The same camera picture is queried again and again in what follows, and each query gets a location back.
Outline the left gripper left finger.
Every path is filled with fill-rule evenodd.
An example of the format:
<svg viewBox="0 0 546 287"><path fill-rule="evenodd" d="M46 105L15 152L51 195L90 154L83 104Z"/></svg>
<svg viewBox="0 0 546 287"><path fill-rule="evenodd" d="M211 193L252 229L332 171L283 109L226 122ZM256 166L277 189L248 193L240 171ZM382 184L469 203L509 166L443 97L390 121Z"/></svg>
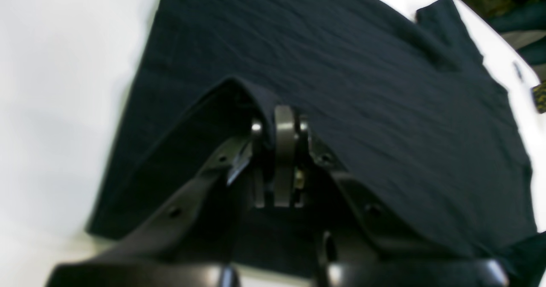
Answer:
<svg viewBox="0 0 546 287"><path fill-rule="evenodd" d="M253 207L253 149L262 124L227 139L156 212L113 248L59 264L49 287L239 287L231 265L238 229Z"/></svg>

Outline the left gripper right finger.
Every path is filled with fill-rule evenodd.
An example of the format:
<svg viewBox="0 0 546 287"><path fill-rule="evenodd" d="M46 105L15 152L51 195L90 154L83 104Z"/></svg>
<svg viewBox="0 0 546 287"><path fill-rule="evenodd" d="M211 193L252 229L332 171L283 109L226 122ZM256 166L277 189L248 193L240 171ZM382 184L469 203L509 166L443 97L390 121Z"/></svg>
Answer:
<svg viewBox="0 0 546 287"><path fill-rule="evenodd" d="M492 258L425 239L315 138L304 116L274 110L275 207L300 209L316 233L316 287L507 287Z"/></svg>

